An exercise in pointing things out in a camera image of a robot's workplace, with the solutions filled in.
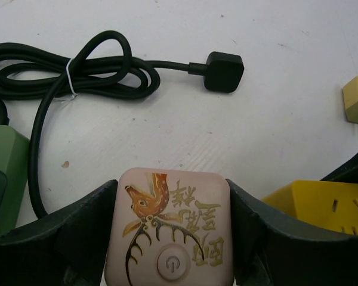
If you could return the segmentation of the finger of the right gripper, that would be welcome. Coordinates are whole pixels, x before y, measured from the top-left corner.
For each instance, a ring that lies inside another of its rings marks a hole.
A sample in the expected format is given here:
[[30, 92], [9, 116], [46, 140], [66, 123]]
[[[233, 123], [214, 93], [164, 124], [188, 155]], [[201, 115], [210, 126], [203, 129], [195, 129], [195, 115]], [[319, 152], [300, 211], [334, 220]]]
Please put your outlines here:
[[358, 153], [343, 165], [326, 175], [321, 181], [358, 184]]

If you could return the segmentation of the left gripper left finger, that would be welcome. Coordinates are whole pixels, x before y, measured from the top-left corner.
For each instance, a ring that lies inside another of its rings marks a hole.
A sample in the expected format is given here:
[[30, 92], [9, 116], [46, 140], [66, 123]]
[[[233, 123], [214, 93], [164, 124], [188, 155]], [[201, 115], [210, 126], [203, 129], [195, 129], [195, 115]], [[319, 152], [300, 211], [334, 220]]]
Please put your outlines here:
[[0, 237], [0, 285], [100, 285], [118, 182]]

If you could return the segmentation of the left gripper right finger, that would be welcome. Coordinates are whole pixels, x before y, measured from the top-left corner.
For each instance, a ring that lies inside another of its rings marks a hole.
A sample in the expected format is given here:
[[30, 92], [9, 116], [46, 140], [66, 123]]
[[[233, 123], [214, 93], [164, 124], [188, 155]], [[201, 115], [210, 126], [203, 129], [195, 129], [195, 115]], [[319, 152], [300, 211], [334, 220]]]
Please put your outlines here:
[[358, 236], [296, 220], [227, 183], [237, 285], [358, 285]]

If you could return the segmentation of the yellow cube adapter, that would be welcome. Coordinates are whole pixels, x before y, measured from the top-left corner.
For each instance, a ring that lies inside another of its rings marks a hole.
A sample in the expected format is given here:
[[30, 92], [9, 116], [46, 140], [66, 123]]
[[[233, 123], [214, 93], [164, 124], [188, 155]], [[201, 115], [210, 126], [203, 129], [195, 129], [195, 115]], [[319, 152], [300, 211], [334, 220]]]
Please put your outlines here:
[[358, 235], [358, 184], [293, 181], [261, 201], [311, 225]]

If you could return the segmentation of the light pink cube adapter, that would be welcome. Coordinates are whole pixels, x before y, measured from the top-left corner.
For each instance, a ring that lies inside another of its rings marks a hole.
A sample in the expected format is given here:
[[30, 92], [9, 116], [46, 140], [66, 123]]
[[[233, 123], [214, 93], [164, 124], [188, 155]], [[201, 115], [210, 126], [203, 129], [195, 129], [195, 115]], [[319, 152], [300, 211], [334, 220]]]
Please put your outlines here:
[[104, 278], [107, 285], [233, 285], [227, 181], [216, 173], [126, 171]]

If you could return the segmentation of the green power strip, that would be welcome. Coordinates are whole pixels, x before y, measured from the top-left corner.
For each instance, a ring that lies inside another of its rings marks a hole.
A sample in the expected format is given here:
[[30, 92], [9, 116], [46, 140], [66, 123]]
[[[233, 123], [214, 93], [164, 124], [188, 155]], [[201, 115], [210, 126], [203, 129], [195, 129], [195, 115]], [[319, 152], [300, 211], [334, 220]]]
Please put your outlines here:
[[27, 182], [29, 140], [10, 126], [0, 125], [0, 236], [17, 223]]

